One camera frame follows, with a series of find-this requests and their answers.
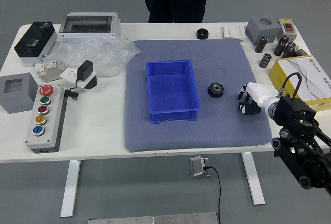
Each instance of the power adapter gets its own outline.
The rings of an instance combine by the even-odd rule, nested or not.
[[[93,63],[89,60],[86,60],[80,67],[77,69],[77,79],[85,81],[89,75],[93,72]]]

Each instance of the blue button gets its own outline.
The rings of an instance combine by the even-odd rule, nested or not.
[[[32,133],[35,136],[41,136],[45,132],[45,129],[42,126],[35,126]]]

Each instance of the blue plastic bin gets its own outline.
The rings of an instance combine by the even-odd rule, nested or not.
[[[197,120],[200,102],[190,60],[147,62],[146,71],[151,123]]]

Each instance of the cardboard box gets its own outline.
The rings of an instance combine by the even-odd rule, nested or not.
[[[313,56],[282,58],[275,62],[269,77],[277,90],[280,90],[286,77],[294,72],[302,76],[302,83],[296,97],[301,98],[315,111],[331,108],[331,80]],[[293,96],[297,86],[297,76],[292,76],[285,86],[283,95]]]

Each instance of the gray junction box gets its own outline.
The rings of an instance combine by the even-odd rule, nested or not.
[[[276,19],[271,14],[265,14],[262,16],[251,16],[245,33],[252,44],[256,46],[262,36],[268,39],[267,43],[274,42],[280,31],[281,28]]]
[[[37,90],[29,72],[0,77],[0,105],[9,114],[32,110]]]

